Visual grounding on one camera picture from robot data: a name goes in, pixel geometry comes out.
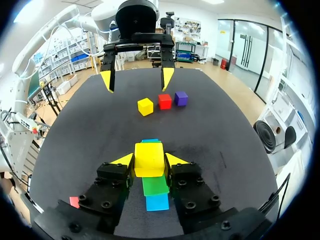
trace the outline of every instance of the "black table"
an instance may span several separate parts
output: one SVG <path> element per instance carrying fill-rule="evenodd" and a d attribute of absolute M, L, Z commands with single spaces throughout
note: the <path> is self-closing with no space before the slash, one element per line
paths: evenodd
<path fill-rule="evenodd" d="M 176 68 L 167 93 L 188 94 L 188 105 L 160 111 L 160 68 L 116 72 L 115 92 L 100 75 L 91 76 L 55 120 L 39 153 L 30 194 L 43 209 L 58 199 L 82 194 L 102 162 L 134 152 L 135 143 L 157 138 L 164 151 L 195 161 L 221 208 L 259 208 L 277 190 L 264 147 L 246 117 L 228 95 L 203 72 Z M 137 101 L 149 98 L 154 113 L 143 117 Z M 135 178 L 116 235 L 151 238 L 182 234 L 170 210 L 147 212 L 141 178 Z M 277 206 L 269 217 L 274 220 Z"/>

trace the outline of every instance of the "red block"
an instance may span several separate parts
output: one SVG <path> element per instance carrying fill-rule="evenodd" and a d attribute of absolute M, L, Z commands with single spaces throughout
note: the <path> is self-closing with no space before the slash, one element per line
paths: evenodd
<path fill-rule="evenodd" d="M 169 94 L 159 94 L 158 102 L 160 110 L 171 109 L 172 99 Z"/>
<path fill-rule="evenodd" d="M 72 207 L 75 207 L 75 208 L 80 208 L 79 206 L 79 198 L 77 196 L 71 196 L 69 197 L 69 200 L 70 200 L 70 205 Z"/>

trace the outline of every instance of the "glass wall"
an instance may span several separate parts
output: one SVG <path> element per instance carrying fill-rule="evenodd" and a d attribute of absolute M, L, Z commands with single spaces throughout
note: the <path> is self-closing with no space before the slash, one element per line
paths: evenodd
<path fill-rule="evenodd" d="M 229 61 L 227 70 L 264 102 L 269 100 L 279 75 L 287 74 L 290 54 L 283 56 L 282 48 L 283 34 L 272 27 L 245 20 L 218 21 L 215 58 Z"/>
<path fill-rule="evenodd" d="M 235 21 L 234 46 L 229 71 L 252 91 L 256 89 L 263 68 L 267 34 L 266 26 Z M 260 84 L 267 85 L 268 81 L 269 79 L 262 75 Z"/>
<path fill-rule="evenodd" d="M 281 72 L 283 61 L 283 34 L 275 29 L 269 29 L 268 49 L 265 58 L 264 69 L 261 82 L 257 86 L 256 93 L 264 100 L 268 101 L 271 95 L 271 89 Z M 283 73 L 287 72 L 287 56 L 285 55 Z"/>
<path fill-rule="evenodd" d="M 216 43 L 215 58 L 221 63 L 222 59 L 229 60 L 232 50 L 232 40 L 234 33 L 233 20 L 218 21 L 218 37 Z"/>

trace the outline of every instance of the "red cube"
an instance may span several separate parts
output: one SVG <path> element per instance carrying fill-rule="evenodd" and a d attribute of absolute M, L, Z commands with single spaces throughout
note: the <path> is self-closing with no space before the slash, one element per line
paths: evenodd
<path fill-rule="evenodd" d="M 172 99 L 169 94 L 159 94 L 158 102 L 160 110 L 171 109 Z"/>

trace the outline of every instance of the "red bin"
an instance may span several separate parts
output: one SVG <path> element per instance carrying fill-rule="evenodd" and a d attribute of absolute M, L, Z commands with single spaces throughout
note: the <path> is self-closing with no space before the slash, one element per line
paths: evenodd
<path fill-rule="evenodd" d="M 221 60 L 220 68 L 222 68 L 222 69 L 225 70 L 226 67 L 227 67 L 227 60 L 223 58 L 223 59 Z"/>

